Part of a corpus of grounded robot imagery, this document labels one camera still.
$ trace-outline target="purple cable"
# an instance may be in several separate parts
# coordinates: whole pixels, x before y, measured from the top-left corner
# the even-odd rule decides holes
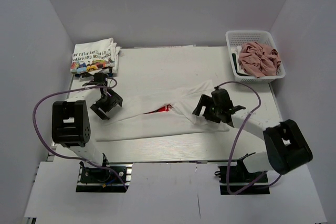
[[[99,168],[99,169],[104,169],[104,170],[109,170],[110,172],[113,172],[115,174],[115,176],[120,180],[121,184],[124,186],[125,190],[127,190],[127,186],[125,185],[125,183],[122,180],[122,178],[112,168],[96,165],[96,164],[92,163],[91,161],[89,161],[89,160],[87,160],[85,158],[81,158],[81,157],[69,157],[69,156],[64,156],[64,155],[61,155],[61,154],[58,154],[57,152],[55,152],[53,149],[51,149],[48,146],[48,144],[46,143],[46,141],[43,139],[40,131],[38,130],[37,123],[36,123],[36,111],[37,111],[37,108],[39,107],[39,105],[43,101],[47,100],[48,98],[54,97],[54,96],[59,95],[59,94],[66,94],[66,93],[72,93],[72,92],[77,92],[77,91],[83,91],[83,90],[86,90],[86,89],[100,89],[100,88],[104,88],[104,89],[105,88],[110,88],[110,89],[113,89],[115,86],[117,86],[117,81],[115,79],[113,79],[113,80],[116,83],[112,87],[106,87],[106,86],[86,86],[85,88],[73,89],[73,90],[67,90],[67,91],[60,91],[60,92],[56,92],[56,93],[47,95],[46,97],[43,97],[41,100],[39,100],[36,103],[36,105],[34,107],[34,110],[33,110],[33,125],[34,125],[34,129],[35,129],[35,132],[36,132],[38,138],[40,139],[42,145],[48,150],[48,152],[53,153],[55,156],[58,156],[58,157],[61,157],[61,158],[64,158],[64,159],[81,160],[81,161],[87,162],[88,164],[92,165],[93,167],[96,167],[96,168]]]
[[[227,168],[226,168],[226,189],[227,189],[227,192],[229,194],[231,194],[231,195],[237,195],[237,194],[240,194],[242,191],[246,190],[247,188],[249,188],[250,186],[252,186],[255,182],[258,182],[266,174],[266,172],[262,172],[262,174],[260,174],[254,180],[252,180],[248,185],[242,187],[241,189],[239,189],[237,191],[231,191],[230,190],[229,177],[230,177],[230,165],[231,165],[231,162],[232,162],[233,153],[235,151],[235,148],[236,148],[239,136],[242,133],[243,128],[244,128],[247,120],[251,117],[251,115],[252,115],[253,112],[255,112],[258,108],[260,108],[260,106],[261,106],[261,98],[260,98],[259,94],[257,93],[257,91],[255,91],[253,88],[251,88],[250,86],[248,86],[246,84],[243,84],[241,82],[237,82],[237,81],[226,81],[226,82],[223,82],[222,84],[218,85],[217,88],[219,88],[220,86],[223,86],[225,84],[228,84],[228,83],[237,83],[237,84],[240,84],[240,85],[248,87],[249,89],[251,89],[253,91],[254,94],[256,94],[256,96],[258,98],[258,101],[259,101],[258,105],[254,109],[252,109],[250,111],[250,113],[246,116],[246,118],[243,120],[243,123],[242,123],[242,125],[240,126],[240,128],[239,128],[239,130],[237,132],[235,140],[233,141],[233,145],[232,145],[232,148],[231,148],[229,159],[227,161]],[[273,183],[271,183],[267,187],[270,187],[270,186],[274,185],[280,179],[280,177],[281,177],[281,175]]]

